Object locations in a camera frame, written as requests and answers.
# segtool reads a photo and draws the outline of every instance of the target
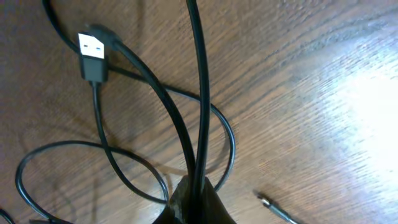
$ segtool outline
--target usb connector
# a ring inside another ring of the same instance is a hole
[[[108,80],[108,68],[104,44],[97,38],[79,33],[81,77],[90,83]]]

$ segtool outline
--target cable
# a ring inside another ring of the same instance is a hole
[[[1,208],[0,208],[0,216],[2,216],[8,222],[8,224],[15,224],[10,214],[8,214],[4,209]]]
[[[201,29],[199,10],[196,0],[187,0],[190,15],[193,39],[197,52],[199,83],[200,83],[200,127],[198,138],[198,152],[193,186],[191,188],[191,212],[200,212],[197,205],[200,204],[201,195],[205,186],[206,158],[210,127],[210,80],[207,66],[205,39]]]
[[[123,68],[115,67],[110,65],[109,67],[110,71],[114,71],[116,73],[119,73],[121,75],[124,75],[125,77],[132,78],[133,80],[140,81],[142,83],[147,84],[146,80],[144,77],[137,75],[135,73],[129,72]],[[200,97],[194,93],[191,93],[189,91],[184,91],[180,90],[178,88],[175,88],[173,86],[163,84],[164,88],[172,93],[175,93],[177,95],[183,96],[189,100],[194,100],[198,103],[200,103]],[[229,145],[230,145],[230,150],[229,150],[229,158],[228,158],[228,165],[227,168],[221,177],[220,181],[215,185],[214,189],[218,191],[223,184],[226,182],[229,173],[232,171],[234,161],[235,161],[235,155],[236,155],[236,140],[235,140],[235,135],[233,133],[233,129],[231,125],[228,123],[228,120],[226,117],[222,114],[222,112],[213,104],[210,104],[210,109],[211,112],[213,112],[217,118],[220,120],[220,123],[223,125],[227,135],[228,135],[228,140],[229,140]]]
[[[47,152],[49,150],[52,149],[56,149],[60,146],[69,146],[69,145],[78,145],[78,146],[89,146],[89,147],[95,147],[98,149],[104,149],[103,146],[101,144],[97,144],[97,143],[93,143],[93,142],[87,142],[87,141],[59,141],[59,142],[54,142],[42,147],[39,147],[35,150],[33,150],[32,152],[28,153],[19,163],[18,168],[17,168],[17,172],[16,172],[16,187],[17,190],[19,192],[19,194],[21,195],[21,197],[25,200],[25,202],[30,205],[38,214],[42,215],[44,218],[55,221],[55,222],[60,222],[60,223],[69,223],[66,222],[64,220],[61,220],[51,214],[49,214],[48,212],[46,212],[42,207],[40,207],[40,205],[38,205],[37,203],[34,202],[34,200],[32,199],[32,197],[27,193],[23,181],[22,181],[22,175],[23,175],[23,171],[24,168],[26,166],[26,164],[32,160],[34,157],[36,157],[37,155],[43,153],[43,152]],[[164,200],[161,199],[157,199],[154,198],[150,195],[147,195],[144,192],[141,192],[141,194],[143,194],[144,196],[140,195],[141,197],[144,198],[148,198],[148,200],[153,200],[156,199],[156,201],[161,201],[161,203],[167,203],[167,200],[169,199],[169,193],[167,191],[167,185],[164,182],[164,180],[162,179],[162,176],[156,171],[156,169],[145,159],[135,155],[133,152],[124,150],[124,149],[120,149],[120,148],[116,148],[116,147],[108,147],[109,150],[111,152],[120,154],[122,156],[127,156],[130,159],[133,159],[137,162],[139,162],[140,164],[144,165],[147,169],[149,169],[149,171],[154,175],[154,177],[156,178],[156,180],[159,182],[161,188],[162,188],[162,192],[164,195]]]
[[[100,104],[100,86],[97,85],[96,83],[93,83],[91,86],[93,88],[93,104],[94,104],[95,120],[96,120],[96,124],[97,124],[97,128],[98,128],[98,135],[99,135],[99,138],[101,139],[101,144],[106,153],[106,157],[110,161],[115,173],[122,180],[124,185],[126,185],[135,194],[138,194],[139,196],[141,196],[145,199],[148,199],[150,201],[156,202],[156,203],[167,203],[167,200],[169,199],[168,195],[165,195],[165,200],[157,199],[155,197],[147,195],[143,191],[136,188],[130,182],[130,180],[127,179],[127,177],[123,174],[122,170],[120,169],[120,167],[118,166],[118,164],[116,163],[116,160],[114,159],[114,157],[112,155],[112,151],[111,151],[110,147],[108,146],[108,141],[106,140],[105,132],[103,129],[101,104]]]
[[[132,50],[130,50],[120,41],[116,41],[114,45],[141,72],[142,76],[156,92],[157,96],[169,113],[180,138],[182,150],[185,156],[185,162],[187,163],[188,176],[190,178],[190,183],[192,184],[192,177],[195,171],[195,155],[193,153],[192,143],[187,127],[185,126],[177,106],[174,104],[166,89],[163,87],[160,81],[158,81],[149,67]]]
[[[58,18],[55,14],[53,7],[51,6],[50,1],[43,0],[42,3],[44,5],[45,11],[49,17],[49,20],[50,20],[51,24],[53,25],[54,29],[56,30],[57,34],[74,52],[79,54],[79,48],[68,37],[66,37],[63,30],[60,28],[60,23],[58,21]],[[129,59],[130,62],[133,63],[134,66],[136,66],[138,68],[138,70],[140,70],[143,77],[140,75],[137,75],[135,73],[129,72],[123,68],[115,67],[114,65],[109,65],[109,70],[118,72],[126,77],[138,80],[140,82],[149,84],[155,90],[158,97],[162,100],[164,106],[166,107],[167,111],[169,112],[169,115],[172,118],[172,121],[174,122],[176,130],[178,132],[178,136],[180,137],[180,140],[182,143],[184,156],[185,156],[185,160],[187,163],[188,176],[191,179],[193,177],[195,177],[195,179],[197,179],[195,181],[195,183],[196,183],[195,185],[199,186],[199,187],[196,187],[196,189],[199,190],[198,191],[199,193],[196,195],[200,196],[200,194],[201,194],[200,186],[202,184],[201,178],[203,178],[203,180],[204,180],[204,177],[205,177],[205,164],[206,164],[206,152],[207,152],[208,134],[209,134],[208,129],[209,129],[209,123],[210,123],[210,110],[212,112],[214,112],[214,114],[219,118],[221,124],[224,126],[224,128],[227,132],[227,135],[229,138],[229,144],[231,147],[227,168],[226,168],[223,176],[221,177],[220,181],[215,185],[215,190],[219,190],[222,187],[222,185],[225,183],[226,179],[229,176],[229,173],[231,172],[231,170],[233,168],[234,158],[235,158],[235,154],[236,154],[236,141],[235,141],[232,127],[228,123],[228,120],[219,111],[219,109],[217,109],[214,105],[210,104],[210,84],[209,84],[209,78],[208,78],[206,52],[205,52],[203,32],[201,30],[198,9],[197,9],[195,1],[187,1],[187,6],[188,6],[188,9],[190,10],[193,33],[194,33],[194,37],[195,37],[195,45],[197,47],[198,68],[199,68],[200,83],[201,83],[200,84],[201,97],[197,96],[194,93],[190,93],[189,91],[183,91],[183,90],[179,90],[179,89],[169,86],[169,85],[161,84],[158,81],[158,79],[156,78],[156,76],[147,67],[147,65],[137,55],[135,55],[134,52],[132,52],[130,49],[128,49],[121,42],[116,43],[117,49],[119,51],[121,51],[121,53],[124,54],[124,56],[127,59]],[[37,154],[40,154],[42,152],[45,152],[47,150],[50,150],[50,149],[53,149],[53,148],[59,147],[59,146],[77,144],[77,145],[86,145],[86,146],[91,146],[91,147],[102,148],[105,150],[108,160],[110,161],[113,169],[115,170],[115,172],[117,173],[119,178],[134,193],[140,195],[143,198],[146,198],[148,200],[151,200],[151,201],[157,202],[157,203],[167,203],[167,200],[169,198],[167,186],[166,186],[165,182],[162,180],[161,176],[155,170],[155,168],[153,166],[151,166],[145,159],[133,154],[132,152],[126,151],[124,149],[110,147],[108,145],[106,136],[104,134],[103,125],[102,125],[102,114],[101,114],[101,105],[100,105],[100,86],[96,83],[92,83],[92,88],[93,88],[93,103],[94,103],[94,108],[95,108],[96,124],[97,124],[97,128],[98,128],[99,138],[101,139],[101,144],[97,144],[97,143],[93,143],[93,142],[86,142],[86,141],[54,142],[54,143],[48,144],[46,146],[37,148],[37,149],[33,150],[32,152],[28,153],[28,155],[26,155],[21,160],[21,163],[19,164],[19,166],[17,168],[16,186],[17,186],[17,190],[20,193],[21,197],[36,212],[41,214],[43,217],[49,219],[51,222],[69,223],[69,222],[61,220],[61,219],[49,214],[43,208],[41,208],[37,203],[35,203],[33,201],[33,199],[30,197],[30,195],[27,193],[26,189],[23,186],[22,173],[23,173],[23,170],[24,170],[24,167],[26,166],[26,164],[31,159],[33,159]],[[188,99],[195,100],[201,104],[200,136],[198,139],[198,158],[197,158],[197,164],[199,164],[198,167],[195,167],[195,157],[193,155],[192,144],[189,139],[187,128],[185,127],[185,124],[182,120],[180,113],[178,112],[177,107],[175,106],[174,102],[172,101],[171,97],[166,92],[166,90],[174,92],[178,95],[184,96]],[[142,165],[146,166],[152,172],[152,174],[155,176],[155,178],[159,182],[160,186],[162,187],[162,191],[164,194],[164,200],[147,195],[146,193],[142,192],[141,190],[139,190],[135,186],[133,186],[130,183],[130,181],[128,181],[128,179],[124,176],[124,174],[122,173],[120,168],[118,167],[116,161],[114,160],[114,157],[112,156],[112,152],[122,154],[124,156],[128,156],[131,159],[134,159],[137,162],[140,162]]]

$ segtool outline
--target wood grain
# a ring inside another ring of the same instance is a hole
[[[184,1],[54,1],[69,36],[85,23],[117,32],[162,82],[198,93]],[[212,103],[238,139],[220,190],[238,223],[283,223],[252,195],[266,193],[304,223],[398,220],[398,3],[393,0],[198,1]],[[18,223],[39,218],[17,193],[16,167],[38,146],[99,142],[91,90],[76,55],[40,1],[2,3],[0,206]],[[119,54],[111,61],[133,69]],[[176,131],[145,84],[112,73],[102,91],[110,144],[148,158],[170,191],[185,172]],[[172,95],[196,148],[199,106]],[[209,178],[221,177],[228,143],[211,120]],[[116,156],[140,189],[161,197],[150,173]],[[102,151],[66,147],[35,158],[24,183],[75,223],[151,223],[162,206],[131,194]]]

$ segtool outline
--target black wire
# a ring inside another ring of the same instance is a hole
[[[207,66],[205,38],[203,37],[196,0],[187,0],[187,7],[192,25],[193,39],[195,40],[200,83],[200,126],[198,151],[190,201],[191,211],[199,212],[196,205],[200,204],[206,176],[206,158],[210,127],[210,80]]]
[[[0,216],[2,216],[8,222],[8,224],[15,224],[10,214],[8,214],[4,209],[1,208],[0,208]]]
[[[58,21],[58,17],[55,14],[55,11],[50,3],[50,0],[43,0],[43,7],[45,12],[47,13],[47,17],[49,18],[51,25],[54,27],[57,34],[61,37],[61,39],[70,47],[75,53],[79,53],[79,48],[76,44],[74,44],[61,30],[61,24]]]
[[[116,41],[114,46],[141,72],[142,76],[147,80],[148,84],[155,91],[169,113],[180,138],[185,162],[187,163],[188,177],[190,179],[190,184],[192,185],[193,173],[195,171],[195,155],[193,153],[192,143],[187,127],[185,126],[184,120],[182,119],[177,106],[160,81],[152,73],[150,68],[132,50],[120,41]]]
[[[126,69],[115,67],[113,65],[110,65],[108,68],[110,71],[117,72],[121,75],[124,75],[125,77],[132,78],[134,80],[137,80],[137,81],[147,84],[144,77],[137,75],[135,73],[129,72]],[[175,87],[167,85],[167,84],[163,84],[163,86],[166,90],[168,90],[172,93],[175,93],[175,94],[183,96],[189,100],[194,100],[194,101],[200,103],[200,97],[194,93],[191,93],[189,91],[184,91],[184,90],[175,88]],[[213,112],[218,117],[221,124],[223,125],[223,127],[228,135],[229,146],[230,146],[228,165],[227,165],[220,181],[214,187],[214,189],[216,191],[218,191],[224,185],[224,183],[226,182],[226,179],[229,176],[229,173],[232,171],[234,161],[235,161],[235,155],[236,155],[236,140],[235,140],[235,135],[233,133],[233,129],[232,129],[231,125],[229,124],[228,120],[226,119],[226,117],[222,114],[222,112],[213,104],[210,104],[210,108],[211,108],[211,112]]]
[[[104,151],[106,153],[106,157],[108,157],[108,160],[110,161],[115,173],[122,180],[124,185],[126,185],[135,194],[138,194],[139,196],[141,196],[145,199],[148,199],[150,201],[153,201],[153,202],[166,203],[167,200],[169,199],[168,195],[165,194],[165,200],[157,199],[155,197],[147,195],[143,191],[136,188],[130,182],[130,180],[127,179],[127,177],[123,174],[122,170],[120,169],[120,167],[118,166],[118,164],[116,163],[116,160],[114,159],[114,157],[112,155],[112,151],[110,150],[110,147],[108,146],[108,141],[106,140],[105,132],[103,129],[101,103],[100,103],[100,86],[97,83],[92,83],[91,86],[93,88],[93,104],[94,104],[95,120],[96,120],[96,124],[97,124],[98,135],[99,135],[99,138],[101,139],[101,144],[103,145]]]
[[[54,142],[42,147],[39,147],[35,150],[33,150],[32,152],[28,153],[19,163],[18,168],[17,168],[17,172],[16,172],[16,187],[17,190],[19,192],[19,194],[21,195],[21,197],[25,200],[25,202],[30,205],[37,213],[39,213],[40,215],[42,215],[44,218],[55,221],[57,223],[69,223],[66,222],[64,220],[61,220],[51,214],[49,214],[48,212],[46,212],[42,207],[40,207],[40,205],[38,205],[36,202],[34,202],[34,200],[32,199],[32,197],[27,193],[23,181],[22,181],[22,175],[23,175],[23,171],[24,168],[26,166],[26,164],[32,160],[35,156],[52,150],[52,149],[56,149],[57,147],[60,146],[68,146],[68,145],[81,145],[81,146],[90,146],[90,147],[95,147],[98,149],[104,149],[103,145],[101,144],[97,144],[97,143],[93,143],[93,142],[87,142],[87,141],[59,141],[59,142]],[[108,147],[109,150],[111,152],[120,154],[122,156],[127,156],[137,162],[139,162],[140,164],[144,165],[147,169],[149,169],[149,171],[155,176],[156,180],[159,182],[162,191],[163,191],[163,195],[164,195],[164,200],[161,199],[157,199],[154,198],[150,195],[147,195],[146,193],[142,192],[142,194],[144,194],[144,196],[140,195],[141,197],[145,197],[145,198],[149,198],[149,200],[154,200],[156,199],[157,201],[161,202],[161,203],[167,203],[167,200],[169,198],[169,193],[167,191],[167,186],[166,183],[164,182],[164,180],[162,179],[162,176],[156,171],[156,169],[145,159],[135,155],[134,153],[124,150],[124,149],[120,149],[120,148],[116,148],[116,147]]]

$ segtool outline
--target wooden surface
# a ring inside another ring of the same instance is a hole
[[[99,142],[91,90],[77,56],[40,1],[2,2],[0,206],[18,223],[40,218],[14,185],[16,167],[54,141]],[[304,223],[397,223],[398,3],[395,0],[198,0],[211,101],[238,139],[219,196],[237,223],[283,223],[264,192]],[[71,38],[102,23],[158,78],[198,93],[184,1],[55,1]],[[122,56],[111,61],[132,69]],[[103,91],[109,141],[148,158],[170,190],[185,174],[170,118],[145,84],[112,73]],[[199,106],[172,95],[195,144]],[[223,128],[211,120],[209,178],[226,165]],[[142,166],[116,156],[132,183],[161,197]],[[161,205],[132,195],[103,151],[66,147],[35,158],[24,183],[40,205],[75,223],[151,223]]]

